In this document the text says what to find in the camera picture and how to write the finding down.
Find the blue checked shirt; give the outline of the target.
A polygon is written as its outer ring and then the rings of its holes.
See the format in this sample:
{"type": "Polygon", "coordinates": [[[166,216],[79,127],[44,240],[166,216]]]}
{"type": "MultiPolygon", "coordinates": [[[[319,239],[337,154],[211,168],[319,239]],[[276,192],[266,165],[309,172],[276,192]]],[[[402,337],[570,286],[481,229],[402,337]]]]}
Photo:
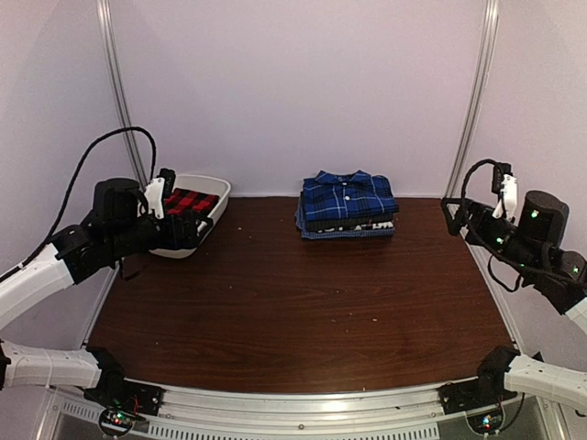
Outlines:
{"type": "Polygon", "coordinates": [[[338,238],[363,238],[363,237],[391,237],[395,233],[394,229],[383,229],[383,230],[370,230],[360,232],[336,232],[336,233],[323,233],[318,234],[317,232],[310,232],[305,227],[305,213],[301,205],[297,206],[297,210],[294,215],[295,225],[301,232],[301,237],[308,240],[320,240],[320,239],[338,239],[338,238]]]}

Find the blue plaid long sleeve shirt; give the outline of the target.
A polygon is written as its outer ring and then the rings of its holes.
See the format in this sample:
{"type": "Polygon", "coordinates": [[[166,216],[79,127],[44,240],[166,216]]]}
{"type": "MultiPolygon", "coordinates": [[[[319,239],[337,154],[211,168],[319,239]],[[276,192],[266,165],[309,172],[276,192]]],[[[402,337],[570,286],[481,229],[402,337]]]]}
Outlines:
{"type": "Polygon", "coordinates": [[[320,171],[304,179],[303,211],[308,222],[347,220],[399,212],[389,180],[358,170],[337,175],[320,171]]]}

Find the dark grey striped shirt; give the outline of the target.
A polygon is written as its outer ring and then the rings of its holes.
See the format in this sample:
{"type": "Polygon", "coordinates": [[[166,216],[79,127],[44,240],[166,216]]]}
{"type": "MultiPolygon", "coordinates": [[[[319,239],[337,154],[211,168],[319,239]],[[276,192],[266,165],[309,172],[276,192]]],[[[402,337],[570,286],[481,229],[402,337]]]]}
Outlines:
{"type": "Polygon", "coordinates": [[[377,214],[367,217],[339,218],[331,220],[308,220],[304,217],[305,227],[310,232],[334,230],[352,230],[356,226],[373,226],[393,221],[394,214],[377,214]]]}

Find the black white graphic shirt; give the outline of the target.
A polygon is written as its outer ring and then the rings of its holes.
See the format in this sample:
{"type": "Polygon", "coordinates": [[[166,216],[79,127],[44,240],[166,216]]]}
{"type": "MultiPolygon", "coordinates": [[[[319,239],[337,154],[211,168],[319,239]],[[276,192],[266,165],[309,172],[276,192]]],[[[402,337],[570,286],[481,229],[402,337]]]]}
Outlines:
{"type": "Polygon", "coordinates": [[[323,233],[336,233],[336,232],[360,232],[370,230],[383,230],[383,229],[394,229],[393,221],[380,222],[380,223],[368,223],[362,225],[340,225],[335,227],[318,229],[318,234],[323,233]]]}

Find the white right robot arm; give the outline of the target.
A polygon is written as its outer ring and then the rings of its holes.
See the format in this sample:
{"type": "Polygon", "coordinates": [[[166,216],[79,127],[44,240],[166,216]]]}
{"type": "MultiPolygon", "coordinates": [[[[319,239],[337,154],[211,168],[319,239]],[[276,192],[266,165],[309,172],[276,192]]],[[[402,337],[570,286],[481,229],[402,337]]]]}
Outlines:
{"type": "MultiPolygon", "coordinates": [[[[534,239],[512,222],[493,217],[493,209],[484,203],[443,198],[440,206],[451,235],[465,228],[468,244],[484,248],[518,273],[517,288],[534,288],[559,314],[586,330],[586,259],[580,253],[534,239]]],[[[508,391],[533,394],[586,413],[584,371],[499,346],[483,360],[477,375],[470,387],[476,403],[489,404],[508,391]]]]}

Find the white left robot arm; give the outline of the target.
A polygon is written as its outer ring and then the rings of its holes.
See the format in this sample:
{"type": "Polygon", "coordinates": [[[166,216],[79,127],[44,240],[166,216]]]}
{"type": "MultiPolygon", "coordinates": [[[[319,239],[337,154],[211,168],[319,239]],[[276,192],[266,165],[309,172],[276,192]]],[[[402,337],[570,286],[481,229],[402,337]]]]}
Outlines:
{"type": "MultiPolygon", "coordinates": [[[[1,277],[1,325],[51,295],[79,285],[105,267],[151,250],[197,248],[214,220],[200,214],[158,219],[144,214],[126,225],[71,225],[50,237],[36,257],[1,277]]],[[[1,343],[1,386],[73,386],[96,389],[113,407],[132,397],[124,371],[103,350],[73,351],[1,343]]]]}

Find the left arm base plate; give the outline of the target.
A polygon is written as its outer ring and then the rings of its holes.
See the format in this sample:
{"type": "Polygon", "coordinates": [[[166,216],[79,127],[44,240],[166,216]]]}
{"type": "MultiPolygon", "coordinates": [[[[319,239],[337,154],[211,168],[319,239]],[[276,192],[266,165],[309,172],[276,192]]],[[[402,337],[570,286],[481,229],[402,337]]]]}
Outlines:
{"type": "Polygon", "coordinates": [[[159,386],[126,379],[122,374],[105,377],[105,402],[108,407],[134,415],[157,416],[163,389],[159,386]]]}

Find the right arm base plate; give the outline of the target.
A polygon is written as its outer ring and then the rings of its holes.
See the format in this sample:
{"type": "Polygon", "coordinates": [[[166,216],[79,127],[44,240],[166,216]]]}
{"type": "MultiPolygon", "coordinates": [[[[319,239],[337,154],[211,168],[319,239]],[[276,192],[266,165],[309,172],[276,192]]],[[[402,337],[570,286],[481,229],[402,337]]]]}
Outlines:
{"type": "Polygon", "coordinates": [[[517,396],[513,391],[496,393],[494,390],[486,390],[478,379],[446,383],[437,389],[437,393],[445,415],[497,406],[517,396]]]}

